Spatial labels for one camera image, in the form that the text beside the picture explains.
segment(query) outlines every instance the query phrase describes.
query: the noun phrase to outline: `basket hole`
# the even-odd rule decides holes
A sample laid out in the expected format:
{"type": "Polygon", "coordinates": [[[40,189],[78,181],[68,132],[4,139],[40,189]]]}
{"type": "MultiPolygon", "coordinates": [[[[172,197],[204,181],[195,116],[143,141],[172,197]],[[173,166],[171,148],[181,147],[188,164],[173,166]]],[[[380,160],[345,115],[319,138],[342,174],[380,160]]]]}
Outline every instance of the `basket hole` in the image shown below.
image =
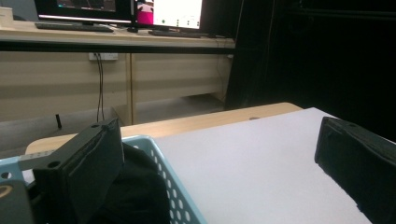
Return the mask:
{"type": "Polygon", "coordinates": [[[61,164],[59,161],[52,161],[52,162],[50,162],[47,166],[48,166],[49,168],[55,168],[55,167],[57,167],[59,164],[61,164]]]}
{"type": "Polygon", "coordinates": [[[184,207],[184,204],[181,200],[178,200],[178,207],[181,209],[183,209],[183,207],[184,207]]]}
{"type": "Polygon", "coordinates": [[[190,213],[188,211],[185,212],[184,216],[186,217],[187,221],[191,221],[190,213]]]}
{"type": "Polygon", "coordinates": [[[176,216],[177,216],[177,219],[178,219],[178,220],[181,220],[181,214],[180,214],[179,211],[176,211],[176,216]]]}
{"type": "Polygon", "coordinates": [[[4,172],[0,176],[1,176],[2,179],[10,179],[12,177],[12,173],[4,172]]]}

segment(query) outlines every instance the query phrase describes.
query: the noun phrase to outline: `monitor screen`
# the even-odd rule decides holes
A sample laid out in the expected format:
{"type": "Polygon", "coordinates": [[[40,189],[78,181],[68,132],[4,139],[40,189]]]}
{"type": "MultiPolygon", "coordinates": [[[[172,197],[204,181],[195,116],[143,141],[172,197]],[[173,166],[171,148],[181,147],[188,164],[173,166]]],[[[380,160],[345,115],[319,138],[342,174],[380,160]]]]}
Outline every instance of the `monitor screen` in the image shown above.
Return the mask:
{"type": "Polygon", "coordinates": [[[203,0],[135,0],[138,25],[199,29],[203,0]]]}
{"type": "Polygon", "coordinates": [[[131,0],[35,0],[41,21],[130,24],[131,0]]]}

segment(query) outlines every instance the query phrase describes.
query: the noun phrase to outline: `light blue basket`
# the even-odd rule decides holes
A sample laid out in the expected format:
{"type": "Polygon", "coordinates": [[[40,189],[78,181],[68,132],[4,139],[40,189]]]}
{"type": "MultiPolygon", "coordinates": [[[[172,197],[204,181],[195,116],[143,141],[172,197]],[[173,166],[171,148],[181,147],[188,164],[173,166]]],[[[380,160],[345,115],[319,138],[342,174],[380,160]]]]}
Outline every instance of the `light blue basket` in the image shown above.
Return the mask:
{"type": "Polygon", "coordinates": [[[169,203],[171,223],[173,224],[204,224],[204,217],[191,199],[189,193],[184,189],[181,181],[166,160],[154,140],[145,135],[138,135],[122,139],[122,141],[132,147],[142,149],[157,164],[158,174],[165,181],[169,203]]]}
{"type": "MultiPolygon", "coordinates": [[[[165,181],[170,204],[171,224],[206,224],[204,217],[184,189],[169,162],[154,140],[146,135],[123,138],[122,142],[143,150],[157,164],[158,174],[165,181]]],[[[23,155],[0,160],[0,184],[6,180],[24,180],[22,171],[32,169],[37,159],[43,159],[50,152],[23,155]]]]}

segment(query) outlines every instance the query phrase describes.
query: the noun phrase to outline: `wall socket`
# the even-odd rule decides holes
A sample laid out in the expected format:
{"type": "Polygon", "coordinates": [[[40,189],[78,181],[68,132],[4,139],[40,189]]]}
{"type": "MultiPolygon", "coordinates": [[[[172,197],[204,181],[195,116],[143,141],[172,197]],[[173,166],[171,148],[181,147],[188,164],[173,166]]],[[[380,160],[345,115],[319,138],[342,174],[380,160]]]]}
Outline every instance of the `wall socket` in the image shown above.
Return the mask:
{"type": "MultiPolygon", "coordinates": [[[[94,53],[88,53],[90,61],[96,61],[94,53]]],[[[118,53],[100,53],[100,58],[102,61],[116,61],[119,58],[118,53]]]]}

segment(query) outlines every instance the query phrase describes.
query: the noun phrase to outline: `cable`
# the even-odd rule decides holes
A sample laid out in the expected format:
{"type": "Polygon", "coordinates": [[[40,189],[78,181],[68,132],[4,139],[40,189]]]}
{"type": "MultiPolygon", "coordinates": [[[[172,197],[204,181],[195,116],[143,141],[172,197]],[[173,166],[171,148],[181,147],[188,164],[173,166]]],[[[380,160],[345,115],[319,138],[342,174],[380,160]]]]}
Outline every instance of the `cable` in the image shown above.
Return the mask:
{"type": "Polygon", "coordinates": [[[93,54],[96,58],[99,67],[99,101],[98,101],[98,109],[96,112],[96,122],[99,122],[99,110],[102,109],[102,120],[105,120],[105,114],[103,111],[103,65],[102,65],[102,57],[100,53],[93,54]]]}
{"type": "MultiPolygon", "coordinates": [[[[218,45],[218,48],[219,48],[219,41],[216,39],[216,38],[213,38],[215,41],[216,41],[216,44],[218,45]]],[[[221,83],[221,97],[220,97],[220,100],[222,101],[222,102],[224,102],[224,100],[225,100],[225,93],[224,93],[224,80],[223,80],[223,78],[222,78],[222,76],[221,76],[221,72],[220,72],[220,70],[219,70],[219,60],[220,60],[220,56],[221,56],[221,54],[218,54],[218,61],[217,61],[217,65],[216,65],[216,69],[217,69],[217,71],[218,71],[218,76],[219,76],[219,79],[220,79],[220,83],[221,83]]]]}

